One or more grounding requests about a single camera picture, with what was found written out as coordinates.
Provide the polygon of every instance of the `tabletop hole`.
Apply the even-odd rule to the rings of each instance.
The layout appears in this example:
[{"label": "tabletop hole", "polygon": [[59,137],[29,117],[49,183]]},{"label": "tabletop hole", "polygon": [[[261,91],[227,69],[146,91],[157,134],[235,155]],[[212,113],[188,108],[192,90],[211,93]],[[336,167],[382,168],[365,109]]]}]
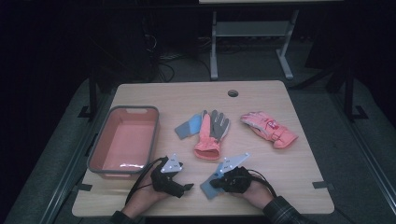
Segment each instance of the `tabletop hole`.
[{"label": "tabletop hole", "polygon": [[238,91],[235,91],[235,90],[228,91],[228,95],[231,97],[237,97],[238,94],[239,94]]}]

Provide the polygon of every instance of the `blue glove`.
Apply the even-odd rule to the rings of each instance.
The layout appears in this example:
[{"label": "blue glove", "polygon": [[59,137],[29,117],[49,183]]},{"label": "blue glove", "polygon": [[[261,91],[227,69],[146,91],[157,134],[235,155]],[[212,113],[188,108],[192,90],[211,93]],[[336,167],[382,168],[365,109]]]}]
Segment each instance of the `blue glove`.
[{"label": "blue glove", "polygon": [[178,135],[178,138],[184,139],[186,137],[197,134],[201,129],[202,116],[196,114],[192,116],[188,121],[182,123],[178,127],[175,128],[175,132]]}]

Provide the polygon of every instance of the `plastic tray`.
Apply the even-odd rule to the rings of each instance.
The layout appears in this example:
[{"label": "plastic tray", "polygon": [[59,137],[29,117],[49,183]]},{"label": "plastic tray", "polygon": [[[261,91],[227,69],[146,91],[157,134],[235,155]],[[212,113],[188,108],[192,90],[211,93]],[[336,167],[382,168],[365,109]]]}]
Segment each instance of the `plastic tray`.
[{"label": "plastic tray", "polygon": [[113,107],[93,145],[88,169],[103,178],[141,173],[155,149],[159,115],[150,105]]}]

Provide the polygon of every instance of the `table surface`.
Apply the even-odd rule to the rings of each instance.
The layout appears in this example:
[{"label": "table surface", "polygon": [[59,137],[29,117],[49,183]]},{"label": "table surface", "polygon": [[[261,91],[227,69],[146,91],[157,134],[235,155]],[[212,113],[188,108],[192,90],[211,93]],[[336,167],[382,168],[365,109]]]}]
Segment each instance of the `table surface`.
[{"label": "table surface", "polygon": [[[228,91],[238,92],[230,97]],[[154,159],[176,153],[183,170],[174,177],[181,184],[194,183],[180,199],[170,197],[152,206],[144,216],[249,216],[262,215],[240,198],[224,193],[208,200],[200,189],[224,157],[250,153],[241,165],[262,173],[276,190],[300,213],[330,214],[334,207],[327,189],[315,189],[323,181],[284,84],[280,81],[189,82],[120,85],[112,106],[154,105],[160,111],[161,129]],[[221,159],[206,161],[193,154],[198,134],[180,140],[174,129],[202,110],[217,109],[231,121],[230,131],[221,143]],[[247,112],[265,111],[299,138],[286,149],[256,135],[240,121]],[[133,180],[108,180],[87,170],[73,206],[77,217],[111,216],[120,210],[134,184]]]},{"label": "table surface", "polygon": [[344,0],[199,0],[200,4],[222,3],[315,3],[315,2],[342,2]]}]

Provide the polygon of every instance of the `pink ski glove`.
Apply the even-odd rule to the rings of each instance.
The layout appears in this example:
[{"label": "pink ski glove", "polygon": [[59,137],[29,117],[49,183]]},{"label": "pink ski glove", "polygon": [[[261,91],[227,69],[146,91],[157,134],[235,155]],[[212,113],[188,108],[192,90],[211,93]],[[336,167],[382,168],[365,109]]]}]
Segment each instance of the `pink ski glove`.
[{"label": "pink ski glove", "polygon": [[258,136],[274,142],[275,148],[287,147],[298,138],[297,134],[278,124],[271,116],[262,111],[242,115],[241,121],[248,124]]},{"label": "pink ski glove", "polygon": [[228,132],[230,120],[217,110],[212,111],[211,116],[204,110],[202,117],[199,142],[194,147],[194,154],[198,158],[214,161],[220,157],[220,141]]}]

